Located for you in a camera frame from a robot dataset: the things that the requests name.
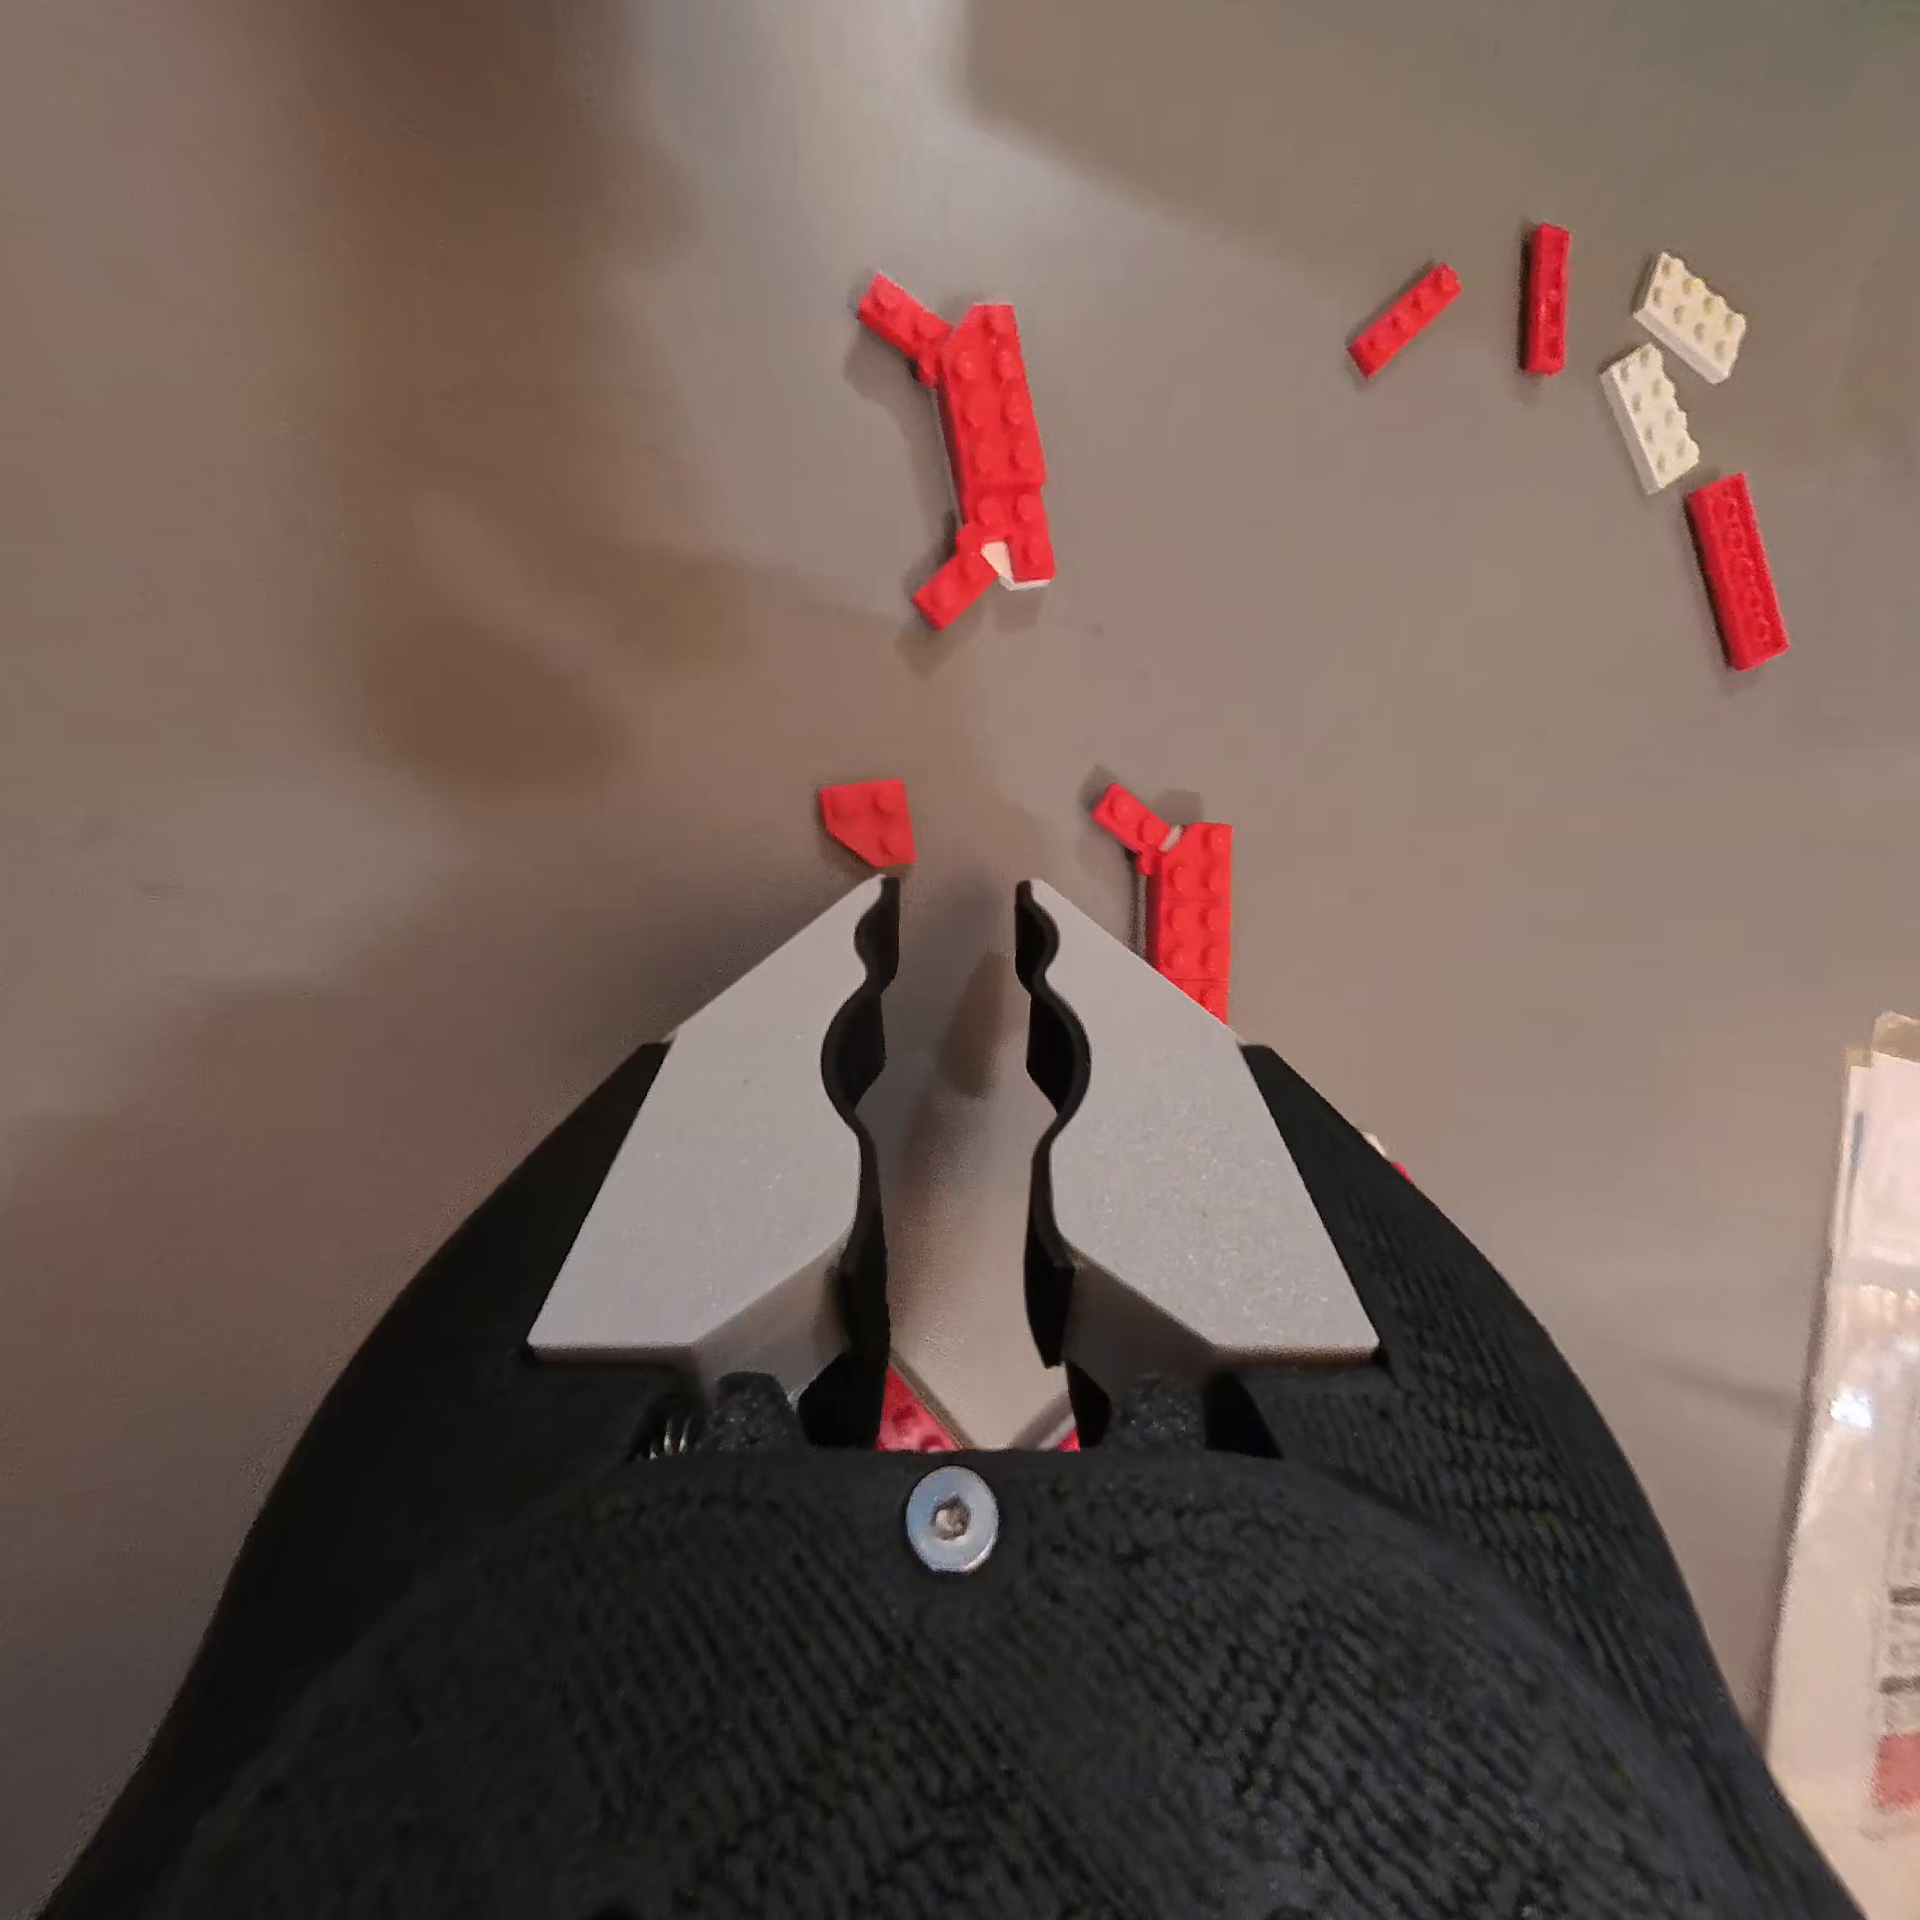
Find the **white brick plate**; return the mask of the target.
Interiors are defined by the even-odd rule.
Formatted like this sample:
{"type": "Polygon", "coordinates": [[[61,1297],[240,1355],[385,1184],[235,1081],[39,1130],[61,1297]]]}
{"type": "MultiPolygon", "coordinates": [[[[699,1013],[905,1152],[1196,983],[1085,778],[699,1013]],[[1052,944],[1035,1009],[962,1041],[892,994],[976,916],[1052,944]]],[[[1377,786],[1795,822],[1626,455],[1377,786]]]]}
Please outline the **white brick plate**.
{"type": "Polygon", "coordinates": [[[1702,382],[1721,387],[1740,365],[1747,314],[1679,254],[1658,254],[1643,278],[1636,322],[1702,382]]]}
{"type": "Polygon", "coordinates": [[[1658,495],[1696,471],[1702,448],[1655,343],[1607,365],[1598,387],[1646,495],[1658,495]]]}

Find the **wide long red plate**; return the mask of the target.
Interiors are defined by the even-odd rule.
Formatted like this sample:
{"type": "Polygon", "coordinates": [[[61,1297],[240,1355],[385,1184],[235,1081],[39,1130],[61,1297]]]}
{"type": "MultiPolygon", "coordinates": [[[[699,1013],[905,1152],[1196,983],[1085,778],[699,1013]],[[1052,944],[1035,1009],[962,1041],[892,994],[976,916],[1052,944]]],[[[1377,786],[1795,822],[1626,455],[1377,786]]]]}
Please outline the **wide long red plate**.
{"type": "Polygon", "coordinates": [[[1723,663],[1759,670],[1788,655],[1788,627],[1762,548],[1747,473],[1728,473],[1684,498],[1694,556],[1718,620],[1723,663]]]}

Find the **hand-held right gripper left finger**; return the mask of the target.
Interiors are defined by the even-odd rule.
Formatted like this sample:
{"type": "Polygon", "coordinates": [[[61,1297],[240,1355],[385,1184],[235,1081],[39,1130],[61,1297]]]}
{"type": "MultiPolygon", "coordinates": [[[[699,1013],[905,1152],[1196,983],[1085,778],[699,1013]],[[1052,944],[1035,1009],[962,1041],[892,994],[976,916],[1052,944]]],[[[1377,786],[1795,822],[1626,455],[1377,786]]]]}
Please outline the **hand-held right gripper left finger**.
{"type": "Polygon", "coordinates": [[[827,1039],[869,983],[866,878],[666,1041],[528,1328],[548,1362],[817,1378],[843,1350],[833,1270],[860,1200],[827,1039]]]}

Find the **small red wedge plate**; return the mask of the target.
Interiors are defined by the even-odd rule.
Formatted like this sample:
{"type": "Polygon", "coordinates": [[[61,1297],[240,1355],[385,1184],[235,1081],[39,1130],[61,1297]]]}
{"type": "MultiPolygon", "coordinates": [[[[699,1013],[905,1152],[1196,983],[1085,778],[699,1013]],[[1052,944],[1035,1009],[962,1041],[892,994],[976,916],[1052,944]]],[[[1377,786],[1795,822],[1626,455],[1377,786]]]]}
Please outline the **small red wedge plate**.
{"type": "Polygon", "coordinates": [[[817,811],[827,838],[864,868],[897,871],[918,856],[909,792],[899,778],[820,786],[817,811]]]}

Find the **narrow red plate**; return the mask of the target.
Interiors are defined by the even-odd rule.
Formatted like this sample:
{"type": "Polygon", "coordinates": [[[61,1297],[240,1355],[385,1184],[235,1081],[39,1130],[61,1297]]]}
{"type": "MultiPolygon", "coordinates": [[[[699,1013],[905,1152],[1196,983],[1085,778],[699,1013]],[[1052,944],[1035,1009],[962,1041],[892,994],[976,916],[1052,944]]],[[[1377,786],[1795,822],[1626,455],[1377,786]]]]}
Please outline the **narrow red plate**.
{"type": "Polygon", "coordinates": [[[1378,379],[1407,346],[1416,346],[1460,296],[1460,276],[1449,264],[1427,266],[1391,302],[1386,302],[1348,339],[1348,362],[1364,382],[1378,379]]]}
{"type": "Polygon", "coordinates": [[[1565,369],[1570,256],[1570,227],[1535,225],[1531,229],[1519,283],[1519,370],[1531,379],[1555,379],[1565,369]]]}

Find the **red angled brick frame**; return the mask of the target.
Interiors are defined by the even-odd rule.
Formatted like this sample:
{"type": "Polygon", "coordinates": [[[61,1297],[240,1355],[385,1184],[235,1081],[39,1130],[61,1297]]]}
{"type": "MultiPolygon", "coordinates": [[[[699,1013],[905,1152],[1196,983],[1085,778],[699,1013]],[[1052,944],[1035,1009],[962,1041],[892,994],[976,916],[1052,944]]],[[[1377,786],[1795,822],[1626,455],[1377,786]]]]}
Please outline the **red angled brick frame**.
{"type": "Polygon", "coordinates": [[[1079,1450],[1079,1427],[1075,1421],[1069,1404],[1058,1404],[1054,1412],[1040,1416],[1037,1426],[1028,1426],[1011,1442],[977,1442],[962,1430],[960,1421],[949,1418],[937,1397],[897,1362],[886,1366],[883,1378],[883,1401],[879,1401],[879,1427],[878,1427],[878,1450],[890,1454],[956,1454],[956,1450],[1045,1450],[1045,1454],[1075,1454],[1079,1450]]]}

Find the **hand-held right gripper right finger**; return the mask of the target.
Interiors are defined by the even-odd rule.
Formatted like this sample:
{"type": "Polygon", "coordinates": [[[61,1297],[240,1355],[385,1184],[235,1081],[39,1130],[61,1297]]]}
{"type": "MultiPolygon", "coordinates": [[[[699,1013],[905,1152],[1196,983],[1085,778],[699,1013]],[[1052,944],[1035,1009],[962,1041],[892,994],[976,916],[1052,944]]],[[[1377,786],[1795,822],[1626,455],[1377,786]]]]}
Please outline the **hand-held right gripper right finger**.
{"type": "Polygon", "coordinates": [[[1355,1366],[1378,1328],[1237,1035],[1064,894],[1017,886],[1030,1165],[1026,1307],[1052,1368],[1355,1366]]]}

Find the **red brick assembly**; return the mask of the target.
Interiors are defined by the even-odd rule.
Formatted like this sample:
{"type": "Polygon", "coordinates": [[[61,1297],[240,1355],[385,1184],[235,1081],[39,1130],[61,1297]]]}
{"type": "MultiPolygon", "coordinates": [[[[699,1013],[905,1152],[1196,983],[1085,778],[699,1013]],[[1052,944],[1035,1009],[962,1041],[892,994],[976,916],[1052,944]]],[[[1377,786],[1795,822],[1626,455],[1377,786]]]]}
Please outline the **red brick assembly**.
{"type": "Polygon", "coordinates": [[[949,322],[897,278],[875,276],[857,318],[913,365],[949,455],[956,543],[913,597],[918,616],[949,629],[991,589],[1052,583],[1046,455],[1014,306],[976,302],[949,322]]]}
{"type": "Polygon", "coordinates": [[[1216,1020],[1230,1020],[1235,827],[1175,827],[1128,787],[1111,786],[1092,822],[1128,854],[1139,881],[1139,948],[1149,969],[1216,1020]]]}

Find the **clear plastic bag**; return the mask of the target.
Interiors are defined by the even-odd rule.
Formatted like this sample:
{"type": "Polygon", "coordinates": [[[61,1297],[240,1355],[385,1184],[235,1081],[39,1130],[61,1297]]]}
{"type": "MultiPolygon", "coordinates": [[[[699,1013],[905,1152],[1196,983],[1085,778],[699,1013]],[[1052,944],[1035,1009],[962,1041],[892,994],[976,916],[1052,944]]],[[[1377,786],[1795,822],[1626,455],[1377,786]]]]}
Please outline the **clear plastic bag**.
{"type": "Polygon", "coordinates": [[[1766,1758],[1856,1879],[1916,1909],[1916,1020],[1849,1055],[1766,1758]]]}

